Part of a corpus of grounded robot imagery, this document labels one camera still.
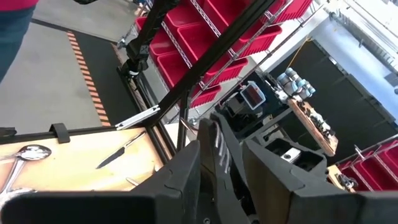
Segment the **clear box red contents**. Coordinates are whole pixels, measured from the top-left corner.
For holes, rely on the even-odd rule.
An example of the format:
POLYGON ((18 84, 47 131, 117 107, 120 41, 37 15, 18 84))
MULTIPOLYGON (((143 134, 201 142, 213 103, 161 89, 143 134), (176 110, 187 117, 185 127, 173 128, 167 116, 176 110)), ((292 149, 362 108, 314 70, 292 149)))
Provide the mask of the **clear box red contents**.
POLYGON ((254 81, 248 81, 248 84, 240 91, 240 95, 252 110, 255 110, 266 101, 265 94, 254 81))

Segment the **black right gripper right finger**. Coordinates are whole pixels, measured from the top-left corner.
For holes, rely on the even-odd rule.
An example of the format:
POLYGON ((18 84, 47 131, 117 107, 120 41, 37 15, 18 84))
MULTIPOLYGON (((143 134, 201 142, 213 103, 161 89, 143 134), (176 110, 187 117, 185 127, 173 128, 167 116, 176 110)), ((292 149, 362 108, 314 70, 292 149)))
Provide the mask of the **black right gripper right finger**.
POLYGON ((398 192, 349 193, 262 148, 243 143, 261 224, 398 224, 398 192))

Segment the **black partition wall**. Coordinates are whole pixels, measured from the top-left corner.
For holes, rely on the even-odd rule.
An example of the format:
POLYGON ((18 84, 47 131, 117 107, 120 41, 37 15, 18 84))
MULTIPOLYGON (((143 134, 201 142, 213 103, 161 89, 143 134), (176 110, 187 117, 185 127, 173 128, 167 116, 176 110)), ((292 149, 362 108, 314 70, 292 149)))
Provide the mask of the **black partition wall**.
POLYGON ((335 65, 314 42, 291 53, 270 71, 278 77, 292 67, 315 88, 307 101, 335 132, 338 147, 330 164, 354 154, 355 147, 366 149, 398 133, 394 118, 371 96, 354 76, 335 65))

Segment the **silver corner bracket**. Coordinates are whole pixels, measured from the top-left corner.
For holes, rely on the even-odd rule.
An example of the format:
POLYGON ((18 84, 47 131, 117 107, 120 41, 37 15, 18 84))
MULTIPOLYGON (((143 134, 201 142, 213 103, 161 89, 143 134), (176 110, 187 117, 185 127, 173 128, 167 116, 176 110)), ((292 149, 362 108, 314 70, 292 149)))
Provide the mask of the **silver corner bracket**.
POLYGON ((128 118, 118 124, 115 124, 114 126, 117 130, 123 130, 123 129, 130 128, 136 124, 139 124, 141 121, 155 115, 156 113, 158 113, 159 110, 160 110, 159 105, 155 105, 153 107, 150 107, 150 108, 140 112, 139 114, 131 116, 130 118, 128 118))

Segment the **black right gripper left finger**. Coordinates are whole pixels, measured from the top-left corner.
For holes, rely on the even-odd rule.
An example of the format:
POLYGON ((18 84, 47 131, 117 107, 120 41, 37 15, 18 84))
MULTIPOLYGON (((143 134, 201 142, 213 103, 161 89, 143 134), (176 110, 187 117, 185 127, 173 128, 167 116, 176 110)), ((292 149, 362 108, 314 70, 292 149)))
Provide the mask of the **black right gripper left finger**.
POLYGON ((193 224, 200 191, 200 143, 192 141, 129 192, 40 192, 18 196, 2 224, 193 224))

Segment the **orange black hazard tape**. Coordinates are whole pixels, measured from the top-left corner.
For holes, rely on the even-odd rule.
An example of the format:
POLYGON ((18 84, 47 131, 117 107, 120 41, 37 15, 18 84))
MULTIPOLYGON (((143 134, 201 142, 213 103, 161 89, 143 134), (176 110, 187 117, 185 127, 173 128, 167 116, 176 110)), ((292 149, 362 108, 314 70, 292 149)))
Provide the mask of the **orange black hazard tape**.
POLYGON ((104 109, 104 106, 100 99, 99 93, 95 87, 95 83, 92 79, 91 73, 86 64, 86 60, 83 56, 83 52, 81 51, 79 43, 77 42, 77 39, 76 39, 74 33, 70 32, 70 31, 66 31, 66 35, 67 35, 69 43, 73 49, 73 52, 75 54, 75 58, 79 65, 81 74, 83 75, 83 79, 86 83, 86 87, 88 88, 88 92, 91 96, 91 100, 92 100, 95 110, 99 116, 99 120, 101 121, 101 125, 102 126, 111 126, 111 123, 109 122, 109 118, 104 109))

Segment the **black equipment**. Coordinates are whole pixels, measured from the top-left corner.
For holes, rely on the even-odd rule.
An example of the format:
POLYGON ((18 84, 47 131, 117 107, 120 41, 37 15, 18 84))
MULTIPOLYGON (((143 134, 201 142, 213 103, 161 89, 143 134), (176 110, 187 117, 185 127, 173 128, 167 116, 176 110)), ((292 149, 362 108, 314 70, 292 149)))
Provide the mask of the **black equipment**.
POLYGON ((237 93, 216 111, 224 116, 238 139, 244 139, 263 126, 266 117, 278 113, 284 106, 274 96, 243 97, 237 93))

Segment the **red plastic storage bin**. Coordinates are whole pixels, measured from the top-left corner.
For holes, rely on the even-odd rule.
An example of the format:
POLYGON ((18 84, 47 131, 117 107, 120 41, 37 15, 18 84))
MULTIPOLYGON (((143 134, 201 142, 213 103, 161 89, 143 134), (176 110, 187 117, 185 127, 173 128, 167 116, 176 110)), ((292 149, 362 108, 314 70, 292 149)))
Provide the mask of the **red plastic storage bin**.
MULTIPOLYGON (((203 10, 220 33, 231 25, 252 0, 205 0, 203 10)), ((253 35, 263 26, 263 23, 257 21, 252 25, 232 46, 237 52, 246 45, 253 35)), ((240 54, 240 57, 246 57, 263 50, 267 50, 277 35, 282 32, 278 25, 267 27, 259 34, 250 46, 240 54)))
MULTIPOLYGON (((173 88, 188 71, 188 67, 177 51, 161 54, 156 59, 159 72, 169 88, 173 88)), ((197 107, 213 101, 221 91, 216 85, 203 91, 197 98, 192 100, 190 107, 197 107)))
MULTIPOLYGON (((216 40, 210 28, 203 22, 187 24, 177 29, 177 42, 192 65, 208 50, 216 40)), ((225 53, 205 74, 202 79, 208 83, 219 70, 229 61, 229 54, 225 53)), ((210 86, 236 78, 243 67, 248 64, 246 58, 234 61, 226 67, 210 86)))
POLYGON ((338 166, 339 170, 347 177, 356 181, 355 191, 380 191, 381 186, 371 177, 360 164, 347 162, 338 166))
POLYGON ((177 49, 174 46, 173 42, 170 40, 166 31, 161 29, 158 31, 150 43, 150 56, 153 61, 156 62, 157 58, 163 54, 168 54, 171 52, 175 52, 177 49))
POLYGON ((376 152, 377 157, 398 177, 398 140, 382 144, 376 152))

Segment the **person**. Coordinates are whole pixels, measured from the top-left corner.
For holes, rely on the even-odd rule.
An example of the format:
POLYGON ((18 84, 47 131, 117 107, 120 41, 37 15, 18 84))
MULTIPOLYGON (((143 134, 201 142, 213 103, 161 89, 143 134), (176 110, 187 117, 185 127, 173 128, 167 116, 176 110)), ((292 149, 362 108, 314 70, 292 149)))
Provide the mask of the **person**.
POLYGON ((0 83, 12 65, 39 0, 0 0, 0 83))

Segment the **silver spoon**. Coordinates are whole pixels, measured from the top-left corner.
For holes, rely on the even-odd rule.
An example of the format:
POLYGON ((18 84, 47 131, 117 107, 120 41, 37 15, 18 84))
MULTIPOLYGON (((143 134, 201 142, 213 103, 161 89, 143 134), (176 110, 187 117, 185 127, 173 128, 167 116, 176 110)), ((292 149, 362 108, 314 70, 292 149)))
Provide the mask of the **silver spoon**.
POLYGON ((24 161, 38 161, 45 159, 52 154, 52 150, 46 146, 31 144, 22 147, 18 152, 0 157, 0 161, 11 159, 13 157, 24 161))

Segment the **wooden electronics board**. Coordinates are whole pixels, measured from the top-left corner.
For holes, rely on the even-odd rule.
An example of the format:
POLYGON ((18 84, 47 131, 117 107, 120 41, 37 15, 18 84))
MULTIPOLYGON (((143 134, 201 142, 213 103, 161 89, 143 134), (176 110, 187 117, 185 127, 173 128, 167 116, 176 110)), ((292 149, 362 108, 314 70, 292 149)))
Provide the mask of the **wooden electronics board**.
POLYGON ((300 102, 288 98, 287 105, 292 109, 296 117, 305 126, 306 130, 310 133, 312 138, 317 142, 317 144, 322 148, 323 152, 329 156, 333 157, 336 154, 338 139, 335 135, 328 135, 324 137, 322 132, 314 125, 309 116, 305 114, 305 111, 299 107, 300 102))

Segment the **black clamp mount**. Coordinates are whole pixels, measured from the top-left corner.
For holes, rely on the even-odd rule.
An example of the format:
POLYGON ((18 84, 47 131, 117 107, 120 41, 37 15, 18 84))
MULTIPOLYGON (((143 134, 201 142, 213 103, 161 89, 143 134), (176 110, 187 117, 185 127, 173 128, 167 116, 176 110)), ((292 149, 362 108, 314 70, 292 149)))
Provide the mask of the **black clamp mount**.
POLYGON ((126 46, 128 59, 118 68, 120 75, 135 76, 148 68, 150 43, 161 28, 165 15, 179 2, 180 0, 154 0, 138 36, 126 46))

